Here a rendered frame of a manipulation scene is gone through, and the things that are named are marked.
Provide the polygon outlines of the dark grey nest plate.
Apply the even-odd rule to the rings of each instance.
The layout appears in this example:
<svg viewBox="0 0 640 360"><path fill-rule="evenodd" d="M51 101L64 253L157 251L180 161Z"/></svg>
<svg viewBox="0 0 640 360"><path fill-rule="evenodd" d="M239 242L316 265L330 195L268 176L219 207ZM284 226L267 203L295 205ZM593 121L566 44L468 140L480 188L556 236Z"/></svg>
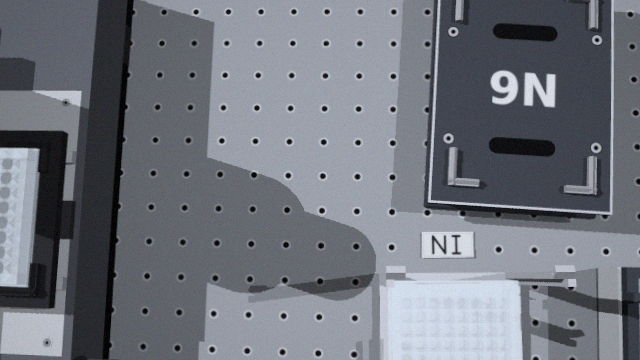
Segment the dark grey nest plate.
<svg viewBox="0 0 640 360"><path fill-rule="evenodd" d="M434 0L424 207L612 215L613 104L614 0Z"/></svg>

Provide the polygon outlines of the grey perforated base plate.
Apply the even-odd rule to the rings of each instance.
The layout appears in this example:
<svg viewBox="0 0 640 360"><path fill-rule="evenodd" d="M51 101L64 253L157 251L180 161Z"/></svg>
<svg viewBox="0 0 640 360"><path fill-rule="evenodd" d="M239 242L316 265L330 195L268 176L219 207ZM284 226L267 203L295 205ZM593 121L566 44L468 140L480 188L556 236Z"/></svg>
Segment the grey perforated base plate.
<svg viewBox="0 0 640 360"><path fill-rule="evenodd" d="M612 215L424 207L434 0L134 0L109 360L380 360L379 273L520 285L523 360L597 360L640 267L640 0L614 0ZM473 232L474 258L422 258Z"/></svg>

